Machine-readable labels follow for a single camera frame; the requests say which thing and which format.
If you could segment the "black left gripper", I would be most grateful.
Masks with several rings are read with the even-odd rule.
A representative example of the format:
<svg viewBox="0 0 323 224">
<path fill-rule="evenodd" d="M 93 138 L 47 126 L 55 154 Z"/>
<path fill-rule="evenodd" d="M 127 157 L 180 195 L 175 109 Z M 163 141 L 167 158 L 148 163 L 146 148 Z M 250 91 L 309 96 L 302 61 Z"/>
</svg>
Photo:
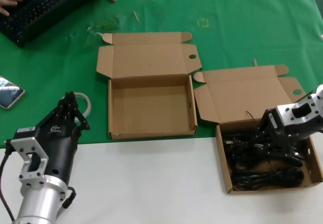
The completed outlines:
<svg viewBox="0 0 323 224">
<path fill-rule="evenodd" d="M 66 119 L 68 113 L 70 122 L 60 122 Z M 78 110 L 74 92 L 66 92 L 57 106 L 42 120 L 42 124 L 37 140 L 48 156 L 45 174 L 68 183 L 78 139 L 83 130 L 90 130 L 89 123 Z"/>
</svg>

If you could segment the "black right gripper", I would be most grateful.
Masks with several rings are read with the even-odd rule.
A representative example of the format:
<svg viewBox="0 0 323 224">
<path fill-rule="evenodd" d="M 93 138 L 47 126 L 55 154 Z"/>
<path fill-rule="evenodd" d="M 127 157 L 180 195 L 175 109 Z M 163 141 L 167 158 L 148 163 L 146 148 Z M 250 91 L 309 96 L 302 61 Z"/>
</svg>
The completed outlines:
<svg viewBox="0 0 323 224">
<path fill-rule="evenodd" d="M 304 158 L 297 142 L 316 133 L 322 133 L 322 119 L 312 119 L 308 122 L 284 126 L 281 120 L 275 120 L 274 110 L 266 110 L 256 127 L 253 139 L 256 142 L 270 141 L 278 129 L 277 144 L 281 146 L 280 158 Z"/>
</svg>

